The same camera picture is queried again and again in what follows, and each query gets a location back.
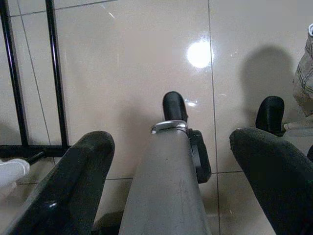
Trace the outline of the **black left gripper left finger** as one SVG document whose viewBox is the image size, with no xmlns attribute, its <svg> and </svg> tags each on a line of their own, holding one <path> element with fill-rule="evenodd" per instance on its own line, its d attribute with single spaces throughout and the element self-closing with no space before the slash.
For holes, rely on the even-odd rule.
<svg viewBox="0 0 313 235">
<path fill-rule="evenodd" d="M 114 149 L 108 132 L 81 137 L 30 193 L 4 235 L 90 235 Z"/>
</svg>

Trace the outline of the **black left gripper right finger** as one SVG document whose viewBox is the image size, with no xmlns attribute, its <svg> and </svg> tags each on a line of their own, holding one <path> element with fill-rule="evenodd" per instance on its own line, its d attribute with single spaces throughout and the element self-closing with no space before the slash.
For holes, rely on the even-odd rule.
<svg viewBox="0 0 313 235">
<path fill-rule="evenodd" d="M 313 162 L 260 129 L 236 129 L 229 141 L 276 235 L 313 235 Z"/>
</svg>

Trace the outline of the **white black-print t-shirt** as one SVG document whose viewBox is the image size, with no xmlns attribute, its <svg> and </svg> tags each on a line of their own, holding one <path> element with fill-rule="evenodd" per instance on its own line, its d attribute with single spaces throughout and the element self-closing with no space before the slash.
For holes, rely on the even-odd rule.
<svg viewBox="0 0 313 235">
<path fill-rule="evenodd" d="M 17 186 L 17 181 L 30 171 L 30 164 L 23 159 L 0 160 L 0 201 Z"/>
</svg>

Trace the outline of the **grey robot left leg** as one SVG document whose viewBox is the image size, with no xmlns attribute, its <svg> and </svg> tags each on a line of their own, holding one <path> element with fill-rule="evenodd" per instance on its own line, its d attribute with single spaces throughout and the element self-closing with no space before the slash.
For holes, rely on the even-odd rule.
<svg viewBox="0 0 313 235">
<path fill-rule="evenodd" d="M 151 129 L 118 235 L 212 235 L 199 188 L 212 174 L 202 134 L 188 127 L 178 92 L 162 106 L 165 120 Z"/>
</svg>

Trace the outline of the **silver black clothes rack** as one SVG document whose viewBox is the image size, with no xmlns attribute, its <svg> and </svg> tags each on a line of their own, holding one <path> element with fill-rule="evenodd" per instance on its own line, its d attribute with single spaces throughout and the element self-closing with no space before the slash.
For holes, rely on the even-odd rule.
<svg viewBox="0 0 313 235">
<path fill-rule="evenodd" d="M 20 145 L 0 145 L 0 158 L 9 159 L 21 157 L 31 165 L 42 158 L 62 157 L 70 148 L 68 144 L 67 121 L 64 105 L 64 93 L 62 85 L 61 65 L 59 59 L 59 46 L 57 28 L 55 21 L 55 8 L 53 0 L 45 0 L 46 17 L 49 32 L 49 42 L 52 57 L 52 68 L 56 93 L 58 121 L 61 135 L 61 145 L 30 145 L 28 141 L 28 129 L 22 97 L 21 80 L 18 74 L 18 63 L 15 53 L 13 31 L 9 16 L 8 0 L 0 0 L 0 19 L 4 37 L 7 61 L 10 71 L 11 84 L 13 89 L 14 102 L 21 138 Z"/>
</svg>

